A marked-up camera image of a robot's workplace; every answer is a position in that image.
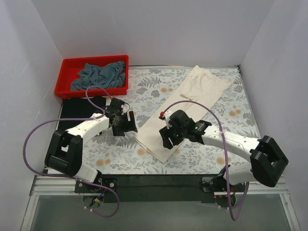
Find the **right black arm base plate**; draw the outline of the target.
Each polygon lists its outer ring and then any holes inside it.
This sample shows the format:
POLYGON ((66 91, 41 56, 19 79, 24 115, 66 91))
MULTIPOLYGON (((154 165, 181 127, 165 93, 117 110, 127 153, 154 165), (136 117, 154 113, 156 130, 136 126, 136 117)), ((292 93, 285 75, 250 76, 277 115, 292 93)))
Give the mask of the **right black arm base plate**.
MULTIPOLYGON (((200 182, 202 189, 205 192, 226 192, 227 191, 227 182, 224 178, 209 178, 203 177, 200 182)), ((243 183, 239 183, 237 185, 230 185, 230 192, 244 192, 245 185, 243 183)))

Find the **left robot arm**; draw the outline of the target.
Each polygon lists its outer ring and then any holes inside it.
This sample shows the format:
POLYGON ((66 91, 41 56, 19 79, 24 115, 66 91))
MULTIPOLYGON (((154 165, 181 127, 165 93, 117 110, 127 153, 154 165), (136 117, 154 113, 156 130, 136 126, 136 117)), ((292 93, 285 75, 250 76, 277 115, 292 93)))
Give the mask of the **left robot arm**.
POLYGON ((125 136, 130 131, 137 132, 134 113, 131 110, 124 112, 125 104, 113 98, 104 113, 93 113, 88 120, 75 127, 56 130, 47 150, 45 166, 68 177, 83 180, 91 192, 98 192, 103 185, 100 179, 102 174, 83 163, 84 145, 109 128, 116 137, 125 136))

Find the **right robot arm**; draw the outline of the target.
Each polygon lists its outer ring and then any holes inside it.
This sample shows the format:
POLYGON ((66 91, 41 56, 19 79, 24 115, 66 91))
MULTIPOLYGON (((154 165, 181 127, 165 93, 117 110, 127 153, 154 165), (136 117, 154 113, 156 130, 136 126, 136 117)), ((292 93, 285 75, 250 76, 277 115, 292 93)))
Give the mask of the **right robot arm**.
POLYGON ((240 166, 223 167, 216 177, 207 181, 205 186, 212 190, 229 191, 238 184, 252 181, 273 188, 289 163, 272 137, 257 139, 231 132, 221 133, 210 122, 194 122, 183 110, 161 112, 159 118, 166 122, 159 131, 165 148, 172 149, 187 139, 227 150, 246 160, 240 166))

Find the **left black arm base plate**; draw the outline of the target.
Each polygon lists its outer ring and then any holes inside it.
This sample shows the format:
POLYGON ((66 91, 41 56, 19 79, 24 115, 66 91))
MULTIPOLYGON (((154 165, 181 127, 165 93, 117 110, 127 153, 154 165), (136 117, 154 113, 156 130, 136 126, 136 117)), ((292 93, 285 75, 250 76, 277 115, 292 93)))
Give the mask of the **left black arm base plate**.
MULTIPOLYGON (((97 182, 94 182, 94 184, 102 185, 104 187, 110 188, 114 192, 117 188, 117 179, 116 178, 99 178, 97 182)), ((77 181, 75 184, 75 193, 101 193, 104 189, 98 186, 92 186, 89 184, 86 184, 81 181, 77 181)))

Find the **cream white t shirt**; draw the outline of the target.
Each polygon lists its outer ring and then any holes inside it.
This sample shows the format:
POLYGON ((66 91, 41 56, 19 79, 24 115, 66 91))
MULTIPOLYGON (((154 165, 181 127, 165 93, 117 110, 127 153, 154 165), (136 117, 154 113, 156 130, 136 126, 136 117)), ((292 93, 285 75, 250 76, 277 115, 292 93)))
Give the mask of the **cream white t shirt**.
POLYGON ((153 157, 161 163, 165 163, 178 147, 175 146, 170 150, 163 147, 159 130, 166 123, 159 119, 160 113, 171 104, 183 100, 198 102, 210 109, 231 85, 232 83, 229 80, 219 78, 211 74, 209 70, 195 66, 174 93, 139 129, 135 139, 153 157))

